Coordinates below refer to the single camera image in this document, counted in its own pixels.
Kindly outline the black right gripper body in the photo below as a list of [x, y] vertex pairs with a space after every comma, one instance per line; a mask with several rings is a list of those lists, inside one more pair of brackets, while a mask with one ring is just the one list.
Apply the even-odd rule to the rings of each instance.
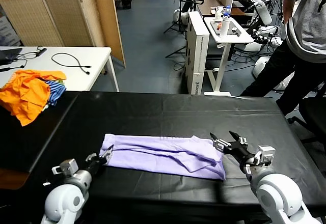
[[254, 154], [247, 150], [247, 146], [239, 142], [230, 142], [224, 146], [223, 153], [232, 155], [238, 163], [245, 163], [254, 157]]

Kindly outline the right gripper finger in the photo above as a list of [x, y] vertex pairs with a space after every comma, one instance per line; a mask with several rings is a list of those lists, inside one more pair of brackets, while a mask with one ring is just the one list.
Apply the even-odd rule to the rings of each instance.
[[213, 133], [209, 133], [211, 140], [213, 142], [213, 146], [218, 150], [218, 151], [223, 151], [225, 149], [230, 149], [231, 144], [229, 142], [226, 142], [222, 139], [217, 138]]
[[247, 138], [246, 137], [240, 136], [238, 133], [233, 132], [233, 131], [229, 131], [229, 133], [240, 144], [242, 144], [242, 145], [248, 145], [248, 142], [247, 142]]

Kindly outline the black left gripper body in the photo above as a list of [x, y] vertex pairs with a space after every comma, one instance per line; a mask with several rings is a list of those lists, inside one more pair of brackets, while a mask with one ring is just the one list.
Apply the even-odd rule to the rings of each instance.
[[96, 175], [99, 168], [106, 164], [107, 160], [106, 158], [102, 158], [102, 157], [93, 157], [92, 159], [89, 160], [88, 162], [88, 172], [91, 175]]

